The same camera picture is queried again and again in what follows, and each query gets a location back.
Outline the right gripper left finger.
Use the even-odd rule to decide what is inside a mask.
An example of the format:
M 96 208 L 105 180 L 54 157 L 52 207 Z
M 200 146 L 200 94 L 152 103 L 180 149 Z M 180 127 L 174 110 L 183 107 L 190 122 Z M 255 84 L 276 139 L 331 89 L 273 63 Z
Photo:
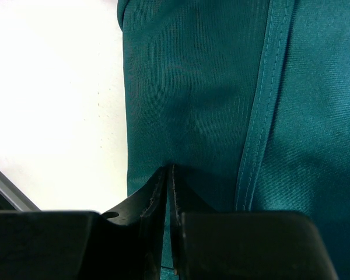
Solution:
M 101 214 L 0 210 L 0 279 L 159 279 L 166 173 Z

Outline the teal cloth napkin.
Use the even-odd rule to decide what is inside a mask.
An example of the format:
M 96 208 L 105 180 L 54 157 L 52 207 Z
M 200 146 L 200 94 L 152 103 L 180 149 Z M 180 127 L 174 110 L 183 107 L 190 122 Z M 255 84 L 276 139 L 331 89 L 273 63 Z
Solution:
M 127 188 L 294 210 L 350 279 L 350 1 L 119 1 Z

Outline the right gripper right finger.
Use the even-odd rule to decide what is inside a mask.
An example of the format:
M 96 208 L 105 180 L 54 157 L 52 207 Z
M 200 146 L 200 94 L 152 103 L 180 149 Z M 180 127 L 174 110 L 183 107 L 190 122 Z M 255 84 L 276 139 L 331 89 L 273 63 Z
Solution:
M 313 222 L 291 211 L 218 212 L 167 174 L 174 273 L 180 279 L 337 279 Z

